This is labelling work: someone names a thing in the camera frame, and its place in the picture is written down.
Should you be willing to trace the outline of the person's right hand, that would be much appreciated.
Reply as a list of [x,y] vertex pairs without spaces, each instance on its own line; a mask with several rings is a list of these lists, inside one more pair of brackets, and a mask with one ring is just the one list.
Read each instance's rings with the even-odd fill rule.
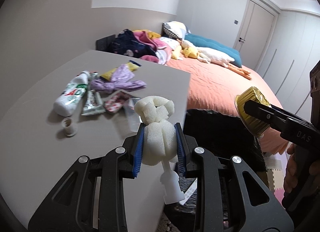
[[291,144],[288,147],[287,154],[290,155],[290,157],[287,160],[283,187],[285,192],[289,194],[297,186],[297,164],[295,161],[295,144]]

